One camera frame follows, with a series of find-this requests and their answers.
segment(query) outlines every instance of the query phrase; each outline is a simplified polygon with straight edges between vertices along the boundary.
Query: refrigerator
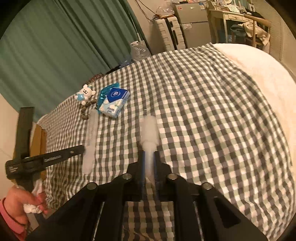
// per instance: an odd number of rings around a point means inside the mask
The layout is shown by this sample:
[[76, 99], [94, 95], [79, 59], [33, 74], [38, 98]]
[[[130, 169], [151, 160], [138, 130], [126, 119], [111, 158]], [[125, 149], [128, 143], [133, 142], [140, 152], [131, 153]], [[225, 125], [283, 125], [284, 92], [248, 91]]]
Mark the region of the refrigerator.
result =
[[187, 48], [199, 47], [211, 42], [210, 26], [203, 4], [175, 5], [177, 17]]

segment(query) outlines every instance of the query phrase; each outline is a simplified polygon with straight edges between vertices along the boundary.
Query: tissue pack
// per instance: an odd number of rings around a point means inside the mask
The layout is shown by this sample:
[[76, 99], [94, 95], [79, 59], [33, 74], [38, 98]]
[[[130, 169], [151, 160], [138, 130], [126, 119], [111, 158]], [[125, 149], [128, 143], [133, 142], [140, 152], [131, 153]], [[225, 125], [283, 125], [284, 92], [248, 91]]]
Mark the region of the tissue pack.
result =
[[112, 88], [99, 108], [103, 114], [117, 118], [130, 93], [125, 89]]

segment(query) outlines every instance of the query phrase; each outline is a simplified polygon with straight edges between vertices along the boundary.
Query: white bear toy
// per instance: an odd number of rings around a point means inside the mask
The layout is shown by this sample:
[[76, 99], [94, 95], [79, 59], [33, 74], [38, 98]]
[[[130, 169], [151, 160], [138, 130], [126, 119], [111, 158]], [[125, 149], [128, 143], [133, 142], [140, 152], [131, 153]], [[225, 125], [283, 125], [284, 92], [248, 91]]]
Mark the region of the white bear toy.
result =
[[84, 85], [83, 88], [74, 96], [82, 105], [86, 105], [89, 99], [95, 95], [96, 92], [92, 91], [88, 85]]

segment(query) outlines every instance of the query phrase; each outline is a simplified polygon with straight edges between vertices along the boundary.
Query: white suitcase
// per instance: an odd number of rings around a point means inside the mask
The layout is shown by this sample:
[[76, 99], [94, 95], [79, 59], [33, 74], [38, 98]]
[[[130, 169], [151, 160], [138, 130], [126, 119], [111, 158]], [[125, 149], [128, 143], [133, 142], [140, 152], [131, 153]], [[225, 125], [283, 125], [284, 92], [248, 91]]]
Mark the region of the white suitcase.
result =
[[154, 24], [160, 31], [166, 51], [186, 48], [183, 34], [176, 17], [157, 19]]

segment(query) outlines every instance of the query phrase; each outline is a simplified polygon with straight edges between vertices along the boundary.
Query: clothing on chair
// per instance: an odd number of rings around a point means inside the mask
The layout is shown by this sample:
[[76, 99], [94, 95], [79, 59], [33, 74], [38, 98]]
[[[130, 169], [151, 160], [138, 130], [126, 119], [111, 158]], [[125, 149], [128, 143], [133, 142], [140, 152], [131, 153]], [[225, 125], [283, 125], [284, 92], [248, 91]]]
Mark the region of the clothing on chair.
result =
[[239, 37], [245, 37], [246, 31], [244, 30], [244, 27], [239, 26], [237, 24], [234, 24], [230, 27], [231, 31], [234, 33], [234, 35]]
[[[242, 23], [239, 24], [239, 26], [244, 27], [248, 37], [253, 37], [253, 22]], [[260, 28], [257, 24], [255, 24], [255, 33], [257, 37], [262, 41], [263, 45], [267, 45], [267, 43], [269, 42], [270, 34]]]

